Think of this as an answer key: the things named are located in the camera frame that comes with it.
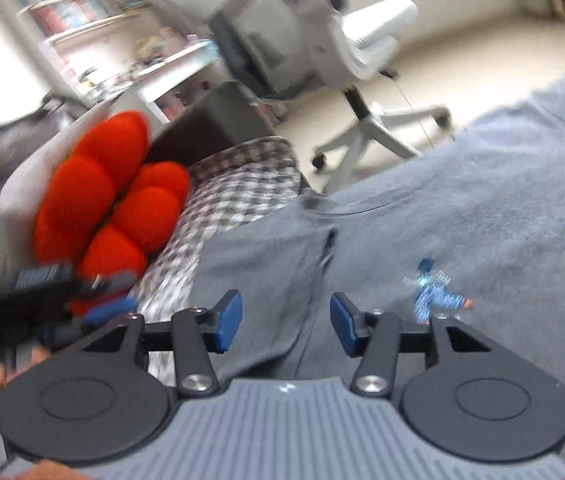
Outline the grey sweatshirt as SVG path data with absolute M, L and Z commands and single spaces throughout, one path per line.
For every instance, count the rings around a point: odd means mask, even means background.
M 213 235 L 190 300 L 243 300 L 217 377 L 350 380 L 330 297 L 411 320 L 427 258 L 473 302 L 466 323 L 565 385 L 565 79 L 424 157 Z

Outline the red flower-shaped cushion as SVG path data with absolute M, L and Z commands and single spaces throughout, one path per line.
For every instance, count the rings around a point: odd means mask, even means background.
M 166 246 L 191 184 L 178 162 L 147 162 L 150 128 L 128 110 L 98 122 L 51 177 L 33 229 L 38 263 L 69 263 L 80 278 L 141 278 Z

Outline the grey pillow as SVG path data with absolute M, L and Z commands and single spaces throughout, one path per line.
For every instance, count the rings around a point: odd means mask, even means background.
M 34 223 L 55 170 L 92 127 L 110 115 L 112 102 L 97 104 L 57 133 L 13 171 L 0 191 L 0 248 L 8 270 L 34 266 Z

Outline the grey checkered bed quilt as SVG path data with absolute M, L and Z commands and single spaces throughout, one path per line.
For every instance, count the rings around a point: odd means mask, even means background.
M 256 139 L 197 162 L 190 175 L 194 188 L 171 240 L 133 290 L 138 310 L 164 322 L 236 289 L 243 320 L 232 348 L 213 356 L 218 379 L 290 379 L 313 266 L 302 237 L 276 223 L 299 194 L 295 151 L 279 136 Z

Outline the white bookshelf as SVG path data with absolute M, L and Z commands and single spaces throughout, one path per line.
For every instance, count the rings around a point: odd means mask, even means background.
M 160 124 L 227 78 L 206 33 L 159 0 L 0 0 L 0 22 L 55 90 Z

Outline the white office chair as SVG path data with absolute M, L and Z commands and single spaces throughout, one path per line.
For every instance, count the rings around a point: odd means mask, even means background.
M 410 159 L 419 151 L 397 139 L 394 129 L 427 118 L 441 129 L 452 123 L 444 106 L 391 114 L 366 103 L 359 90 L 378 75 L 394 78 L 397 37 L 418 15 L 412 0 L 381 0 L 357 11 L 348 9 L 349 0 L 149 1 L 209 29 L 228 72 L 261 101 L 288 102 L 321 89 L 345 96 L 353 124 L 315 148 L 312 159 L 323 171 L 327 153 L 345 150 L 324 186 L 327 194 L 348 185 L 369 143 Z

